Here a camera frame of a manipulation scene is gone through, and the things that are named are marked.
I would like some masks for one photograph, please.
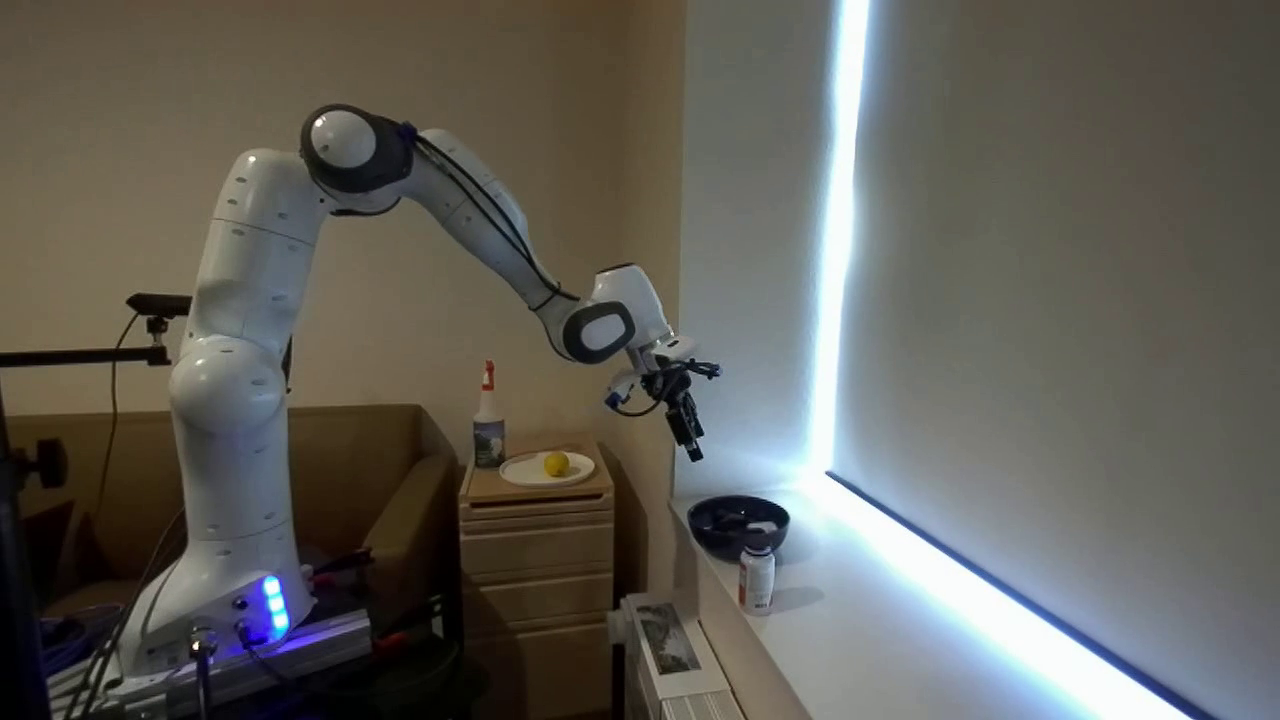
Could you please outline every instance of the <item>wall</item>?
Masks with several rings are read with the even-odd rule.
[[[621,251],[616,19],[596,0],[3,7],[0,347],[99,347],[129,293],[187,293],[236,153],[292,149],[327,101],[465,135],[521,198],[539,262],[586,293]],[[296,405],[425,400],[465,448],[482,358],[510,431],[596,422],[607,367],[558,364],[420,207],[323,229]],[[108,367],[0,388],[9,412],[108,409]],[[120,367],[120,405],[160,409],[165,374]]]
[[[682,0],[622,6],[621,255],[640,262],[680,330]],[[601,425],[622,466],[621,584],[673,588],[673,431],[661,412]]]

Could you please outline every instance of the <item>radiator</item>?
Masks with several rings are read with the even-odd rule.
[[[622,716],[742,720],[704,629],[652,598],[622,598]]]

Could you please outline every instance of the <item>brown armchair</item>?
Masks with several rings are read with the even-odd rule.
[[[179,551],[179,538],[167,532],[179,515],[167,412],[120,412],[116,428],[108,412],[12,416],[9,425],[16,448],[41,438],[66,448],[66,484],[26,484],[21,497],[33,519],[59,509],[66,515],[59,538],[49,526],[26,538],[33,557],[55,557],[51,570],[34,570],[49,579],[34,588],[44,608],[124,608],[137,579]],[[298,557],[323,566],[368,551],[364,579],[375,624],[393,624],[431,588],[457,584],[458,459],[425,409],[292,409],[288,459]]]

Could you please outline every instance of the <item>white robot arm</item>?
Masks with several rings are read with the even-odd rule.
[[[317,184],[334,199],[354,199],[354,211],[368,211],[360,207],[368,198],[375,198],[373,211],[382,199],[420,199],[480,265],[515,290],[564,361],[601,364],[628,353],[630,374],[610,384],[607,409],[622,412],[640,384],[652,405],[669,405],[677,443],[700,459],[686,384],[719,367],[697,361],[693,342],[677,338],[640,265],[605,268],[586,299],[567,295],[536,265],[521,203],[480,158],[438,128],[415,133],[413,125],[331,103],[302,125],[298,149]]]
[[[318,108],[292,153],[242,153],[215,199],[173,374],[173,425],[184,470],[187,550],[137,600],[120,647],[120,693],[191,663],[187,647],[288,640],[313,613],[288,501],[283,361],[298,321],[317,238],[327,217],[379,217],[425,203],[480,265],[539,315],[547,345],[577,364],[616,353],[630,388],[669,409],[669,428],[700,459],[693,376],[717,364],[673,334],[643,268],[605,268],[591,295],[567,295],[536,265],[521,203],[447,133],[415,133],[349,103]]]

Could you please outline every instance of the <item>black stand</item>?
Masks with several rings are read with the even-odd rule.
[[[34,631],[34,600],[33,600],[33,570],[26,544],[21,527],[16,488],[21,488],[21,455],[9,452],[3,400],[0,400],[0,697],[16,710],[16,716],[44,720],[49,687]]]
[[[167,364],[160,334],[173,315],[187,311],[187,295],[129,295],[129,307],[147,315],[150,347],[59,347],[59,353],[0,353],[0,367],[44,367],[44,364]],[[33,600],[33,570],[24,544],[24,514],[16,493],[26,473],[41,473],[44,484],[59,484],[65,455],[44,452],[26,466],[24,452],[9,448],[9,422],[0,395],[0,700],[16,710],[21,720],[49,720],[49,683],[41,657],[41,624]]]

